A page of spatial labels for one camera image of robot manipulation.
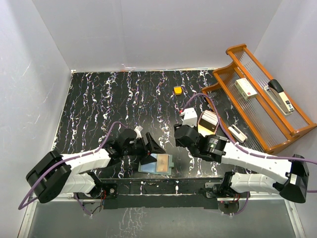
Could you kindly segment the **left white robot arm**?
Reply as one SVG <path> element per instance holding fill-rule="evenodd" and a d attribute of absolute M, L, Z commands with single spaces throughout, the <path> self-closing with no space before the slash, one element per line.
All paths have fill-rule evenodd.
<path fill-rule="evenodd" d="M 115 139 L 107 139 L 99 148 L 75 153 L 48 152 L 26 175 L 26 181 L 41 203 L 48 203 L 60 194 L 85 193 L 96 198 L 102 193 L 102 185 L 89 173 L 94 169 L 113 166 L 126 156 L 139 159 L 141 164 L 157 161 L 165 150 L 150 133 L 141 135 L 140 126 L 126 128 Z"/>

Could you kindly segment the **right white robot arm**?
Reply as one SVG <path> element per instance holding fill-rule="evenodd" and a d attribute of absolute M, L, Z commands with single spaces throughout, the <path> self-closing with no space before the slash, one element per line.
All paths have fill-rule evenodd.
<path fill-rule="evenodd" d="M 221 184 L 214 186 L 216 196 L 231 197 L 244 192 L 267 192 L 294 203 L 305 203 L 309 169 L 304 157 L 278 157 L 240 146 L 227 137 L 201 135 L 188 125 L 174 125 L 175 144 L 187 148 L 194 157 L 207 162 L 239 166 L 250 174 L 226 172 Z"/>

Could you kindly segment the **gold credit card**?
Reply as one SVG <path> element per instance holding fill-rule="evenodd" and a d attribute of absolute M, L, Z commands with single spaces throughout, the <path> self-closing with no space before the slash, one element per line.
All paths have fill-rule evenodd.
<path fill-rule="evenodd" d="M 169 169 L 169 155 L 167 154 L 158 154 L 157 155 L 157 164 L 156 171 L 167 173 Z"/>

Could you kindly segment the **green card holder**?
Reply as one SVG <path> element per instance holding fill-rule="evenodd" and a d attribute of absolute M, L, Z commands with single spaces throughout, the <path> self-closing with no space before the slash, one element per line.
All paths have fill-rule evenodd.
<path fill-rule="evenodd" d="M 139 163 L 138 172 L 149 173 L 155 175 L 171 175 L 171 170 L 174 167 L 173 157 L 169 154 L 150 154 L 150 163 L 142 165 Z"/>

